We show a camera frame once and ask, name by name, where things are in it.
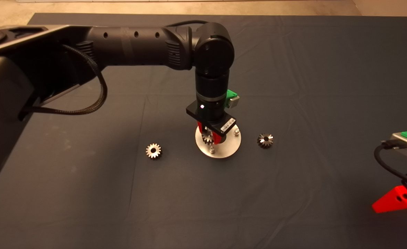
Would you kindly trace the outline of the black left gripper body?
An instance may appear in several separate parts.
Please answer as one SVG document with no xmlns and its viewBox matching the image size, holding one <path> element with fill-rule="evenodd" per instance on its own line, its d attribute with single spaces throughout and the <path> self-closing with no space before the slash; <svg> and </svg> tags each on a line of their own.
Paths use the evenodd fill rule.
<svg viewBox="0 0 407 249">
<path fill-rule="evenodd" d="M 237 119 L 224 110 L 220 101 L 195 100 L 186 113 L 219 136 L 225 136 L 237 124 Z"/>
</svg>

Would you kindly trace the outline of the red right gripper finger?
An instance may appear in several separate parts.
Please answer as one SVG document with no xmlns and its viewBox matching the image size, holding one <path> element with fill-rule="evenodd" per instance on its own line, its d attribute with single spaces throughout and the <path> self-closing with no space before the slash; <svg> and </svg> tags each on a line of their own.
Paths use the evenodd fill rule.
<svg viewBox="0 0 407 249">
<path fill-rule="evenodd" d="M 395 186 L 375 201 L 371 208 L 377 214 L 407 209 L 407 187 L 403 185 Z"/>
</svg>

